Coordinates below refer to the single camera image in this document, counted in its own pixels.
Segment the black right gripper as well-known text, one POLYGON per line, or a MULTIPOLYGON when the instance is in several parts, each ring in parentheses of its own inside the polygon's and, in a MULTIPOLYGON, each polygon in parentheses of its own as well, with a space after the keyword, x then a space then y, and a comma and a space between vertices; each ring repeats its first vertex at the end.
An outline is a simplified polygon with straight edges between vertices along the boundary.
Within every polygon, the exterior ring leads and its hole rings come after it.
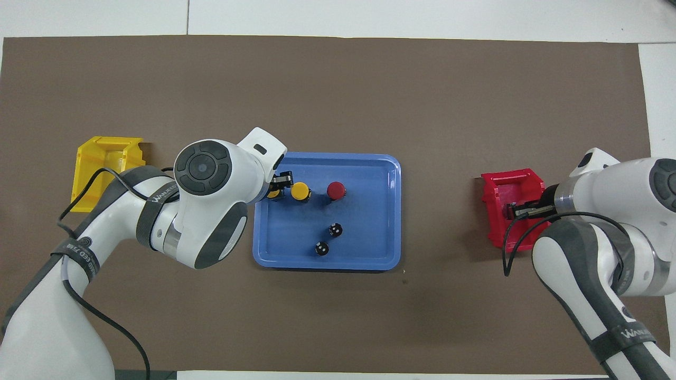
POLYGON ((539 198, 539 206, 537 205, 515 205, 514 218, 515 219, 540 219, 546 218, 556 214, 556 190, 559 184, 547 187, 541 197, 539 198))

